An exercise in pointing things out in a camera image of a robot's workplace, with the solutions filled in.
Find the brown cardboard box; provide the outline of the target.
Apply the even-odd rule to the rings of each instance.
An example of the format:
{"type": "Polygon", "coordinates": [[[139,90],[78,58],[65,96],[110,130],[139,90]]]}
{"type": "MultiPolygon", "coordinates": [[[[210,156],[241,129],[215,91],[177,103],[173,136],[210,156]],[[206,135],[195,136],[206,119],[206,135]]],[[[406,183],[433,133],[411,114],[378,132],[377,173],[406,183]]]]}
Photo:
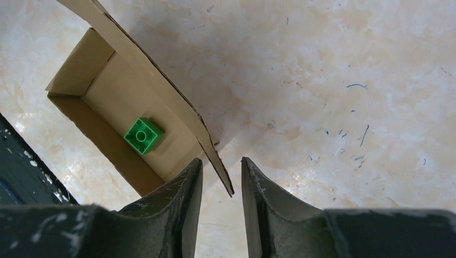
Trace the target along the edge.
{"type": "Polygon", "coordinates": [[[141,196],[206,155],[229,195],[234,189],[193,105],[98,1],[62,1],[90,27],[47,87],[48,98],[141,196]],[[165,135],[140,155],[124,135],[144,117],[165,135]]]}

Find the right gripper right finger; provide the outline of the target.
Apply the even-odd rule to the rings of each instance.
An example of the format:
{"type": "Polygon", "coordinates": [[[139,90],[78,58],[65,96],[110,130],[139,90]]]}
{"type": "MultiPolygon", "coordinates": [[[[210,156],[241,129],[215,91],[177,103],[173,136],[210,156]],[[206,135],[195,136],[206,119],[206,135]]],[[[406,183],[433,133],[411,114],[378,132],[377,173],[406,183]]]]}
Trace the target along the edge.
{"type": "Polygon", "coordinates": [[[249,257],[455,257],[455,214],[433,209],[318,209],[248,157],[241,184],[249,257]]]}

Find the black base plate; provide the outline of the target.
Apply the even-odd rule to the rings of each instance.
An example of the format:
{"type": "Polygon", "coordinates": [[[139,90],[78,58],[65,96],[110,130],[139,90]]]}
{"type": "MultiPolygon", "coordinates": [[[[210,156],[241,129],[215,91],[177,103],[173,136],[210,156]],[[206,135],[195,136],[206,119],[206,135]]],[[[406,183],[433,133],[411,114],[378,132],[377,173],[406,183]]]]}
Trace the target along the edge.
{"type": "Polygon", "coordinates": [[[78,204],[4,116],[1,116],[1,204],[78,204]]]}

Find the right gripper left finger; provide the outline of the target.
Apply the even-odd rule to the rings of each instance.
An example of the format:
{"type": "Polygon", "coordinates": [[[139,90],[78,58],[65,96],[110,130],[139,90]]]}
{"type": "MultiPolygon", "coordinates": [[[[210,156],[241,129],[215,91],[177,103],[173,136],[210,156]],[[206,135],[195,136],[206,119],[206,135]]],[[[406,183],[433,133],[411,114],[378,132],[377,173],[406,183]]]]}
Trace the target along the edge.
{"type": "Polygon", "coordinates": [[[110,211],[98,205],[1,206],[1,257],[194,257],[203,163],[110,211]]]}

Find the small green block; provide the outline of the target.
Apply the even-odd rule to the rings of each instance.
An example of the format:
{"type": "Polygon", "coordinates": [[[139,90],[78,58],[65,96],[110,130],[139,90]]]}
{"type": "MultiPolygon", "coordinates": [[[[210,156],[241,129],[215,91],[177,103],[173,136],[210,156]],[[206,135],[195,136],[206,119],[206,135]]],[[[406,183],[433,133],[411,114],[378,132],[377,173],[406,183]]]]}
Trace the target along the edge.
{"type": "Polygon", "coordinates": [[[139,117],[124,135],[124,140],[140,155],[145,155],[160,143],[164,135],[164,131],[150,119],[139,117]]]}

